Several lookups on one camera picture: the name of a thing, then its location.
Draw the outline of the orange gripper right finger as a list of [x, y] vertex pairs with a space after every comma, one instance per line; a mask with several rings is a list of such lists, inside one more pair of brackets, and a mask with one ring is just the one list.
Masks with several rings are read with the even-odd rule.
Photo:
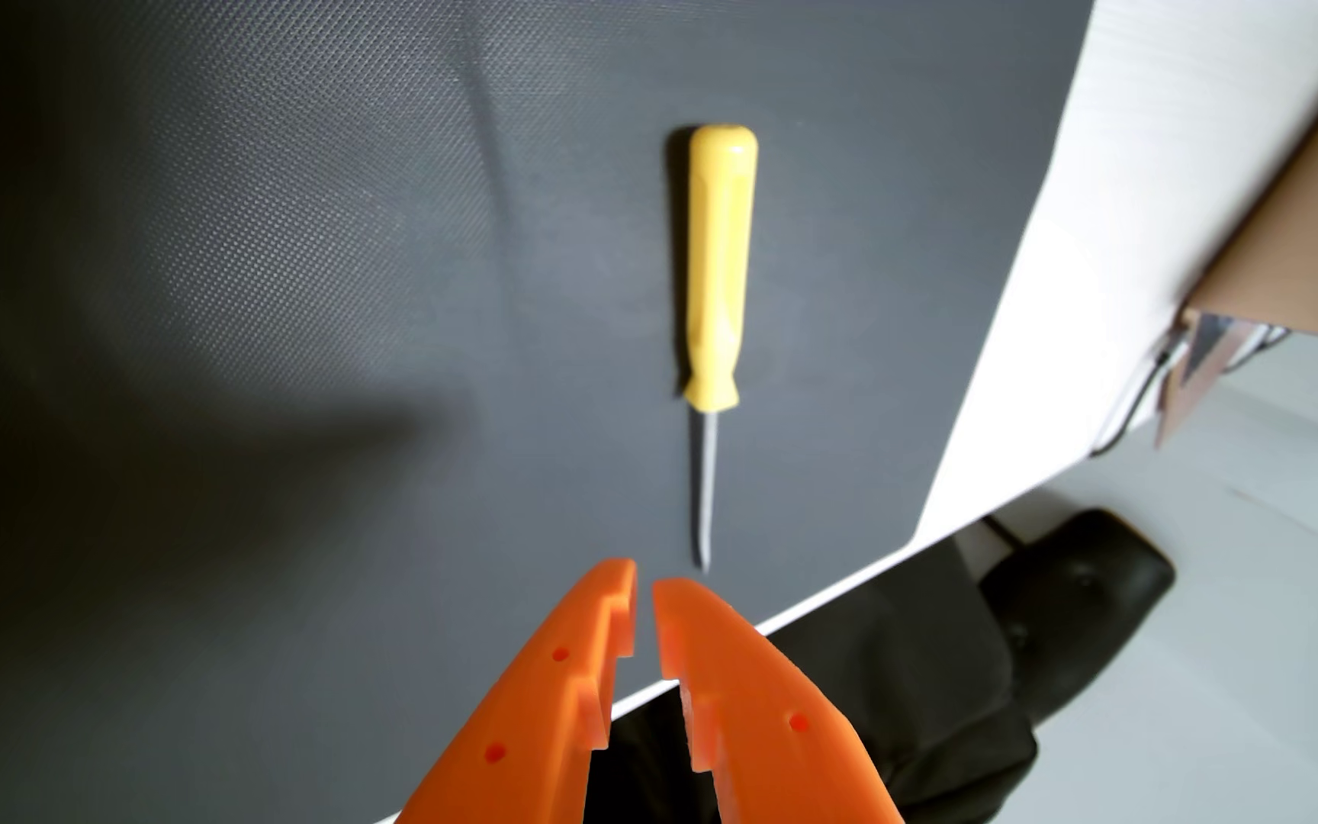
[[700, 581], [652, 585], [662, 676], [721, 821], [902, 821], [857, 730], [763, 633]]

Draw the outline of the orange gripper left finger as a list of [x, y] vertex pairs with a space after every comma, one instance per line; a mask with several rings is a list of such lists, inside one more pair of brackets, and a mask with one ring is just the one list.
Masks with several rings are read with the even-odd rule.
[[612, 730], [616, 662], [634, 651], [637, 566], [593, 566], [505, 668], [397, 821], [583, 821]]

